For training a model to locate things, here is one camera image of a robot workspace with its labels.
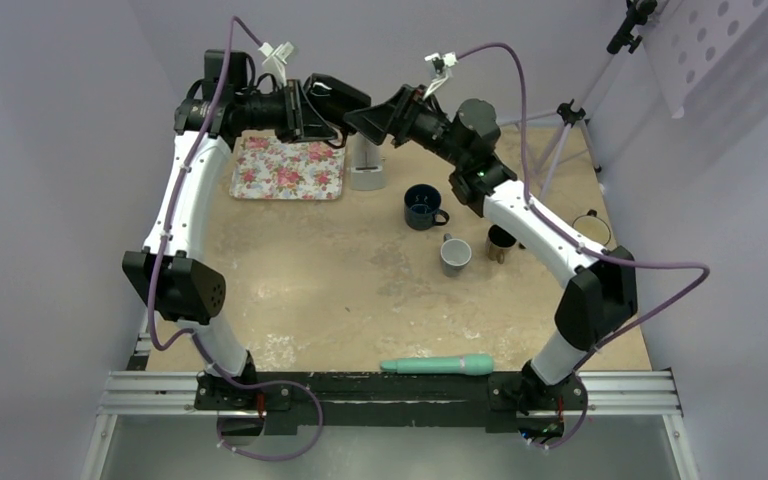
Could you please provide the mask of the black mug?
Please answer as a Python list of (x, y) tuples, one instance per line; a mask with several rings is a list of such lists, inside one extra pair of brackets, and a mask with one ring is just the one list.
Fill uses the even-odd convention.
[(347, 113), (368, 108), (371, 96), (333, 76), (313, 73), (304, 83), (310, 105), (330, 125), (353, 135), (357, 130), (345, 122)]

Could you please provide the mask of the dark blue mug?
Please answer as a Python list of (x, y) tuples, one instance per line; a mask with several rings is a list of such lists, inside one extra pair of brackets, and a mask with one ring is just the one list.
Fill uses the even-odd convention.
[(441, 208), (442, 195), (433, 186), (417, 184), (408, 188), (403, 197), (404, 220), (417, 231), (445, 226), (450, 221), (448, 212)]

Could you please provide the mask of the grey mug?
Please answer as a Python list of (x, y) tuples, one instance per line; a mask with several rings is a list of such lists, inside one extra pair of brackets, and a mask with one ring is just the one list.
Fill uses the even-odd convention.
[(446, 233), (439, 250), (442, 272), (447, 277), (457, 277), (470, 263), (472, 248), (460, 238)]

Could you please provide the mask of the brown mug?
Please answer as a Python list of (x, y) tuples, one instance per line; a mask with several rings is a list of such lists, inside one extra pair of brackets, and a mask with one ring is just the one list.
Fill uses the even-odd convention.
[(517, 245), (517, 239), (498, 225), (492, 225), (487, 231), (485, 256), (498, 264), (503, 264), (508, 252)]

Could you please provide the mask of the cream mug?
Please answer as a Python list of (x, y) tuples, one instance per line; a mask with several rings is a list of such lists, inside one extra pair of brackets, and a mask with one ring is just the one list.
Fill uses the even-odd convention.
[(571, 226), (580, 234), (603, 246), (608, 246), (613, 241), (613, 230), (610, 223), (601, 217), (595, 209), (578, 215), (572, 220)]

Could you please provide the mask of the teal cylindrical tool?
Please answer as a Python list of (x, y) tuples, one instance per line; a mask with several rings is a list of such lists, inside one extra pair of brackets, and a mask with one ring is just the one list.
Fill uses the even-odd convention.
[(494, 369), (494, 360), (487, 354), (411, 357), (380, 362), (382, 372), (406, 375), (482, 376), (491, 374)]

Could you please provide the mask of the perforated music stand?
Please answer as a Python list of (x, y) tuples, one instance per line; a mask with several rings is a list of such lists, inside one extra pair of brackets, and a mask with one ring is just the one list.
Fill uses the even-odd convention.
[(520, 23), (529, 101), (583, 100), (612, 202), (752, 183), (768, 171), (768, 1), (662, 1), (634, 54), (606, 47), (618, 1), (542, 2)]

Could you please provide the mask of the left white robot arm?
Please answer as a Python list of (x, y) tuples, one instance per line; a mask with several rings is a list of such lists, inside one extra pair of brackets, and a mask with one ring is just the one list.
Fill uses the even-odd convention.
[(319, 79), (290, 79), (263, 92), (251, 55), (206, 51), (202, 78), (175, 111), (174, 159), (157, 218), (143, 246), (122, 259), (146, 306), (154, 349), (165, 351), (179, 338), (190, 338), (206, 376), (217, 379), (220, 397), (235, 409), (252, 405), (264, 385), (250, 351), (221, 314), (225, 278), (203, 260), (214, 185), (246, 131), (271, 130), (290, 144), (348, 136), (344, 105), (329, 107), (330, 95), (314, 98)]

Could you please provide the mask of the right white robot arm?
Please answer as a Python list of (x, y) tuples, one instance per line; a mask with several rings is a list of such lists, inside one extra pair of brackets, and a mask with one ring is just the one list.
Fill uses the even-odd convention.
[(449, 183), (458, 201), (523, 244), (563, 289), (555, 332), (521, 371), (519, 393), (531, 405), (556, 399), (561, 384), (596, 344), (636, 315), (632, 254), (607, 251), (563, 222), (531, 193), (495, 153), (501, 130), (494, 107), (465, 100), (448, 117), (402, 86), (387, 101), (344, 114), (367, 140), (394, 146), (413, 141), (453, 165)]

